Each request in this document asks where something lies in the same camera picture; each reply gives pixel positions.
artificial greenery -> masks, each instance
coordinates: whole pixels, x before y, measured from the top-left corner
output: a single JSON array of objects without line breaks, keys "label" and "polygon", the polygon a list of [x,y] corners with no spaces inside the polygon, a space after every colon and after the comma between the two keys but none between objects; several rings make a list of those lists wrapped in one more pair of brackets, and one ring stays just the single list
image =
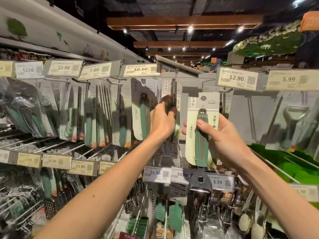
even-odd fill
[{"label": "artificial greenery", "polygon": [[271,56],[295,53],[301,44],[300,20],[245,39],[233,48],[240,56]]}]

right hand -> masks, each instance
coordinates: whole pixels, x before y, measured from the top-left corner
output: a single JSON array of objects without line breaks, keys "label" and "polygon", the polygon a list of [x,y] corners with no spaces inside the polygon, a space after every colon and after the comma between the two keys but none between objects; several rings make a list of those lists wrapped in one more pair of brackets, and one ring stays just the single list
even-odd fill
[{"label": "right hand", "polygon": [[[221,155],[218,158],[229,169],[237,169],[240,166],[240,160],[245,159],[251,153],[234,125],[222,114],[219,114],[218,130],[201,119],[197,120],[196,125],[201,131],[213,138],[215,147]],[[186,135],[186,129],[182,130],[182,134]]]}]

tree painting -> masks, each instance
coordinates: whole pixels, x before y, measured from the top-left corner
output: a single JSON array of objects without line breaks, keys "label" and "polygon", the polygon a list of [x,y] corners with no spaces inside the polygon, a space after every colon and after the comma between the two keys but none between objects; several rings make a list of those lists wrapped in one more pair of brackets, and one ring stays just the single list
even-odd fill
[{"label": "tree painting", "polygon": [[56,35],[59,37],[60,42],[61,42],[62,34],[60,32],[57,32]]},{"label": "tree painting", "polygon": [[28,37],[26,27],[22,22],[14,18],[7,18],[7,27],[9,32],[13,35],[17,35],[20,41],[23,41],[22,38]]}]

green plant decoration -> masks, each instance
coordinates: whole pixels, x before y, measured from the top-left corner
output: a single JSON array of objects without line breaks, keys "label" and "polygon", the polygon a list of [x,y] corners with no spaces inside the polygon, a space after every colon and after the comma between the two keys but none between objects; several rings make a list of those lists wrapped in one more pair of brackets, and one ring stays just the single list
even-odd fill
[{"label": "green plant decoration", "polygon": [[20,41],[23,41],[22,38],[28,37],[26,27],[23,25],[22,22],[14,18],[7,18],[7,27],[9,32],[13,35],[17,35]]},{"label": "green plant decoration", "polygon": [[56,35],[59,37],[60,42],[61,42],[62,34],[60,32],[57,32]]},{"label": "green plant decoration", "polygon": [[233,48],[240,56],[271,56],[295,53],[301,45],[303,33],[299,32],[300,20],[271,29],[259,36],[245,39]]}]

fingernail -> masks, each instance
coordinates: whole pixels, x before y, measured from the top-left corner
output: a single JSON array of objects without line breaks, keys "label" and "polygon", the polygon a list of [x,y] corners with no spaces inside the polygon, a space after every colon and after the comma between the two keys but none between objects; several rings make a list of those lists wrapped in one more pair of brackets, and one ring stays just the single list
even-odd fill
[{"label": "fingernail", "polygon": [[203,120],[201,120],[201,119],[197,120],[197,125],[202,126],[204,124],[205,124],[205,122]]}]

